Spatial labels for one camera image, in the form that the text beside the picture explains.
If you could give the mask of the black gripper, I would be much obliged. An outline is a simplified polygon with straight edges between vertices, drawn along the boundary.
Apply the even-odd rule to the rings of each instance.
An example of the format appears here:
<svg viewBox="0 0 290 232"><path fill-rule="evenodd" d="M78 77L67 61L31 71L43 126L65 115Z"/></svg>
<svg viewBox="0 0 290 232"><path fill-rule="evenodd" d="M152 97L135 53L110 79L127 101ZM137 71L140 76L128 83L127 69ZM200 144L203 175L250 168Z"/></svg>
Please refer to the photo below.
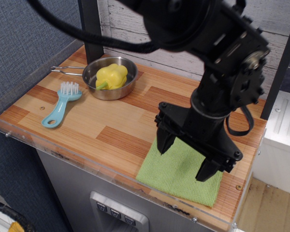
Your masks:
<svg viewBox="0 0 290 232"><path fill-rule="evenodd" d="M230 172L243 153L226 134L224 117L208 117L191 106L185 108L167 102L159 103L157 149L164 154L179 138L205 156L196 180L205 182L217 171Z"/></svg>

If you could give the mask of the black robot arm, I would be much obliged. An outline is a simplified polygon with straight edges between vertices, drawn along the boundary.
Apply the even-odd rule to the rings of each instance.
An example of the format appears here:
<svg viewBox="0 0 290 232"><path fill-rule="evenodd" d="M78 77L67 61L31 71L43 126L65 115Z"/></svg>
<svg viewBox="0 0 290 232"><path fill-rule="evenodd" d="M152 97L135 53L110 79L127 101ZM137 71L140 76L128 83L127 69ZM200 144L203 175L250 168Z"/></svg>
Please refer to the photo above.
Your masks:
<svg viewBox="0 0 290 232"><path fill-rule="evenodd" d="M218 171L230 172L242 152L230 135L244 136L229 126L231 112L247 109L263 94L262 68L269 54L261 30L242 16L245 1L229 6L222 0L126 0L144 18L155 46L186 51L204 62L203 78L191 95L190 108L159 104L157 147L165 153L179 138L204 157L196 179L204 182Z"/></svg>

